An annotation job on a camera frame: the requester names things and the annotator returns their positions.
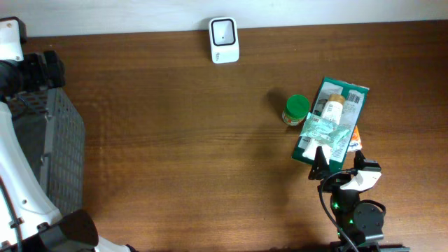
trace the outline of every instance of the green box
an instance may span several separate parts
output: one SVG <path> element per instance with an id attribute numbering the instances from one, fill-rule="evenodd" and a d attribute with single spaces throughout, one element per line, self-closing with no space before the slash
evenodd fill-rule
<path id="1" fill-rule="evenodd" d="M 339 126 L 346 127 L 350 130 L 347 137 L 343 138 L 339 142 L 339 148 L 332 149 L 330 157 L 331 172 L 338 172 L 342 170 L 342 165 L 344 164 L 347 149 L 350 144 L 351 135 L 353 134 L 355 126 L 358 123 L 359 115 L 363 110 L 368 92 L 368 87 L 362 87 L 328 77 L 325 77 L 322 81 L 311 112 L 320 116 L 323 107 L 331 94 L 342 95 L 345 97 L 345 103 Z M 313 160 L 303 157 L 303 152 L 308 145 L 309 140 L 309 137 L 299 137 L 299 141 L 295 145 L 295 150 L 293 152 L 293 159 L 312 165 L 314 162 Z"/>

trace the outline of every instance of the product package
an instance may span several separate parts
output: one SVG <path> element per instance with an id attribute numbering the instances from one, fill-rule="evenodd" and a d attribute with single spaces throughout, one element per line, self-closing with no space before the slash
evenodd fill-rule
<path id="1" fill-rule="evenodd" d="M 361 144 L 361 137 L 359 136 L 358 126 L 356 126 L 355 131 L 353 132 L 353 136 L 351 136 L 351 141 L 347 152 L 359 151 L 362 148 L 363 145 Z"/>
<path id="2" fill-rule="evenodd" d="M 311 112 L 314 115 L 320 116 L 323 107 L 327 103 L 331 94 L 342 95 L 345 98 L 344 108 L 342 110 L 339 127 L 348 129 L 349 133 L 337 142 L 331 150 L 330 156 L 330 170 L 331 172 L 338 172 L 342 169 L 344 160 L 347 154 L 347 149 L 351 140 L 351 136 L 354 133 L 356 123 L 358 122 L 359 115 L 364 107 L 365 98 L 369 88 L 361 87 L 358 85 L 346 83 L 340 80 L 331 78 L 324 78 L 322 85 L 319 89 L 317 98 L 312 106 Z M 295 147 L 293 158 L 301 162 L 312 165 L 313 160 L 304 157 L 303 153 L 308 146 L 311 138 L 308 136 L 301 136 Z"/>

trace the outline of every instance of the wood grain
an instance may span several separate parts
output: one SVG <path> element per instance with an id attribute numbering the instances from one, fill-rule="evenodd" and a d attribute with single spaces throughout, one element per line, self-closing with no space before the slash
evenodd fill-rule
<path id="1" fill-rule="evenodd" d="M 383 176 L 384 244 L 448 244 L 448 22 L 242 29 L 210 60 L 206 31 L 31 38 L 56 50 L 87 130 L 84 206 L 102 236 L 140 251 L 262 251 L 337 240 L 291 160 L 286 98 L 324 76 L 370 88 L 363 152 Z M 353 155 L 345 167 L 352 165 Z"/>

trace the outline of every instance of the cream tube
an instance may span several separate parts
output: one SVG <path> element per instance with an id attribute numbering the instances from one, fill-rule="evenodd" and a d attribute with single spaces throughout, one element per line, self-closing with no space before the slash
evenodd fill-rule
<path id="1" fill-rule="evenodd" d="M 341 120 L 342 109 L 344 108 L 345 98 L 340 94 L 331 94 L 328 99 L 325 107 L 323 108 L 321 117 L 326 120 L 330 120 L 337 125 Z M 327 144 L 322 143 L 321 141 L 317 141 L 315 139 L 311 139 L 308 143 L 308 146 L 305 148 L 303 152 L 303 156 L 309 158 L 310 160 L 314 160 L 316 156 L 317 147 L 322 146 L 323 154 L 325 155 L 325 159 L 327 160 L 327 164 L 330 164 L 330 156 L 331 156 L 331 147 Z"/>

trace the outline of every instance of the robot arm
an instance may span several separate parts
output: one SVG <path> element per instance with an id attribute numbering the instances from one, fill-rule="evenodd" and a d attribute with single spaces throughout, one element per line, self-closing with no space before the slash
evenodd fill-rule
<path id="1" fill-rule="evenodd" d="M 84 210 L 62 216 L 36 180 L 6 98 L 62 87 L 64 65 L 54 52 L 23 55 L 25 41 L 25 25 L 18 18 L 0 20 L 0 251 L 135 251 L 100 237 Z"/>

